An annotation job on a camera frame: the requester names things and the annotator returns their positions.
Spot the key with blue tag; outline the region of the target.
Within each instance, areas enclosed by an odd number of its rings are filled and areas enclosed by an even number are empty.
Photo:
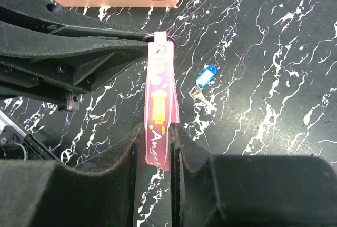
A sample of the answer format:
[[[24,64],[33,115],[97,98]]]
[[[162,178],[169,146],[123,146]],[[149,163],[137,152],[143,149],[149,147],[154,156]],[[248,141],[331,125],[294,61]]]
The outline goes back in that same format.
[[[194,100],[200,100],[204,103],[209,109],[215,110],[214,105],[208,101],[204,94],[203,89],[209,84],[209,82],[217,74],[217,69],[214,65],[206,67],[201,74],[195,80],[195,86],[189,91],[189,95]]]

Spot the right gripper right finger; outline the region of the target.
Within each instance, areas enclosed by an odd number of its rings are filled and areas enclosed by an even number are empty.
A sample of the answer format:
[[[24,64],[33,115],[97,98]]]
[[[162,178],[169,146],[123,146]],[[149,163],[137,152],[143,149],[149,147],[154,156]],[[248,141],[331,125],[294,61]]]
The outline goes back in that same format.
[[[173,226],[336,226],[336,173],[313,156],[213,155],[171,132]]]

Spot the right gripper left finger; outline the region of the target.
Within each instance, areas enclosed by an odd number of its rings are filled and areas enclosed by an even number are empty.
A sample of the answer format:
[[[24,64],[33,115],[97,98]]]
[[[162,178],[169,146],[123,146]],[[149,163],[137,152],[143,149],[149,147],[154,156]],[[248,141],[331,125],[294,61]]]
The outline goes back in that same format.
[[[142,123],[70,168],[52,160],[1,161],[1,226],[132,226]]]

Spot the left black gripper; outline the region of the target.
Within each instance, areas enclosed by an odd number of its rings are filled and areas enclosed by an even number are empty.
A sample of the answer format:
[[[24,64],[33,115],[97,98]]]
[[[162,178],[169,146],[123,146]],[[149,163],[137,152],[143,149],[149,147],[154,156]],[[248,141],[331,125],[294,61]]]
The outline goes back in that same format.
[[[38,76],[1,74],[1,158],[63,160],[62,144],[80,93]]]

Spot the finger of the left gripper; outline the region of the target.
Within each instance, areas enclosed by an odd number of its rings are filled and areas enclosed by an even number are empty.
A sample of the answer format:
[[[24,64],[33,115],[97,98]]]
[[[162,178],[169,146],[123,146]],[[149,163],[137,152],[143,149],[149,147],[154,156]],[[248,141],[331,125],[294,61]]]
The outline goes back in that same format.
[[[1,53],[147,53],[144,36],[46,0],[1,0]]]
[[[147,57],[147,43],[114,37],[66,37],[1,22],[1,65],[38,83],[86,94]]]

